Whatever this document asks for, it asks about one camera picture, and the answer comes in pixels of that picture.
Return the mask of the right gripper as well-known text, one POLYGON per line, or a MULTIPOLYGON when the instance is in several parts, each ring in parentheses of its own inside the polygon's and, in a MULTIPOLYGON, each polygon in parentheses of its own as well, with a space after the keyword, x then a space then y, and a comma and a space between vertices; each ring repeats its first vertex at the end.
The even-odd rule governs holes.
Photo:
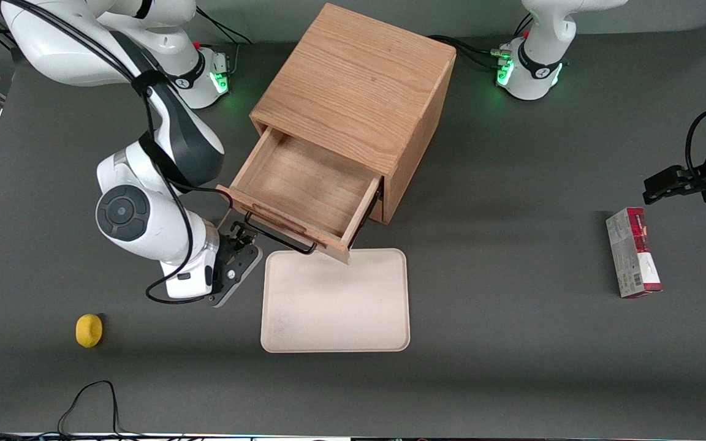
POLYGON ((161 262, 166 279, 166 293, 169 301, 203 300, 216 298, 227 301, 238 290, 238 252, 245 255, 260 255, 261 248, 255 243, 248 226, 234 221, 230 226, 230 236, 219 236, 218 242, 209 242, 197 257, 190 259, 184 267, 180 262, 161 262))

